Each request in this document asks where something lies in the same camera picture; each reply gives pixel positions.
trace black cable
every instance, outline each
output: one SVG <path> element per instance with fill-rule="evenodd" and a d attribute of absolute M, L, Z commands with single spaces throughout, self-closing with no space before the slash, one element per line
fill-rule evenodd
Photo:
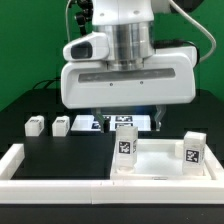
<path fill-rule="evenodd" d="M 54 79 L 49 79 L 49 80 L 43 80 L 43 81 L 36 83 L 32 89 L 35 89 L 37 86 L 39 86 L 40 84 L 45 83 L 45 82 L 47 82 L 47 83 L 44 85 L 43 89 L 47 89 L 47 87 L 50 86 L 52 83 L 58 82 L 60 80 L 61 80 L 61 77 L 56 77 Z"/>

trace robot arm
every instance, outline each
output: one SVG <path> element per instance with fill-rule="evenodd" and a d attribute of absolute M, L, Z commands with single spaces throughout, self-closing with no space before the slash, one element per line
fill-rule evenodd
<path fill-rule="evenodd" d="M 93 0 L 93 33 L 64 48 L 68 64 L 61 76 L 63 103 L 71 109 L 93 108 L 104 132 L 100 108 L 157 105 L 159 130 L 163 105 L 191 102 L 196 48 L 154 48 L 153 10 L 172 12 L 169 2 Z"/>
<path fill-rule="evenodd" d="M 194 11 L 204 0 L 174 0 L 185 12 Z M 68 7 L 78 4 L 82 12 L 76 13 L 75 19 L 80 27 L 81 35 L 86 35 L 85 24 L 92 21 L 93 2 L 92 0 L 69 0 Z M 176 13 L 177 11 L 170 5 L 169 0 L 151 0 L 153 13 Z"/>

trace white cube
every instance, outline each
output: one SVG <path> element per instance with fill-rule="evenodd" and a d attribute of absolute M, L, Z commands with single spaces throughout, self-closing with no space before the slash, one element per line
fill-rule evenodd
<path fill-rule="evenodd" d="M 26 136 L 37 137 L 44 130 L 44 117 L 31 117 L 25 124 Z"/>
<path fill-rule="evenodd" d="M 57 117 L 55 122 L 52 124 L 53 136 L 65 137 L 70 128 L 70 118 L 67 116 Z"/>
<path fill-rule="evenodd" d="M 206 134 L 187 132 L 184 137 L 183 174 L 202 176 Z"/>
<path fill-rule="evenodd" d="M 121 126 L 116 130 L 117 170 L 134 169 L 137 162 L 138 127 Z"/>

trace small white block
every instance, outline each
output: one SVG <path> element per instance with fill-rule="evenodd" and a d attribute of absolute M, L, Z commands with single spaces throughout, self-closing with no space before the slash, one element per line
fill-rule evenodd
<path fill-rule="evenodd" d="M 206 134 L 187 132 L 184 137 L 183 174 L 202 176 Z"/>
<path fill-rule="evenodd" d="M 67 116 L 57 117 L 52 124 L 53 136 L 65 137 L 70 128 L 70 118 Z"/>
<path fill-rule="evenodd" d="M 25 124 L 26 136 L 39 136 L 44 130 L 44 117 L 31 117 Z"/>
<path fill-rule="evenodd" d="M 137 141 L 138 127 L 117 128 L 115 163 L 118 172 L 133 172 L 137 162 Z"/>

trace green backdrop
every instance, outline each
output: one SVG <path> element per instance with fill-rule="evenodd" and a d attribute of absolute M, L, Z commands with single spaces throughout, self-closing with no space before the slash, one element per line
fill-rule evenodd
<path fill-rule="evenodd" d="M 66 0 L 0 0 L 0 110 L 38 81 L 59 76 L 65 64 L 67 43 L 64 11 Z M 192 13 L 215 36 L 215 54 L 195 69 L 198 88 L 224 100 L 223 0 L 205 0 Z M 72 37 L 78 28 L 70 12 Z M 210 42 L 180 15 L 156 15 L 155 38 L 183 38 L 195 42 L 202 54 Z"/>

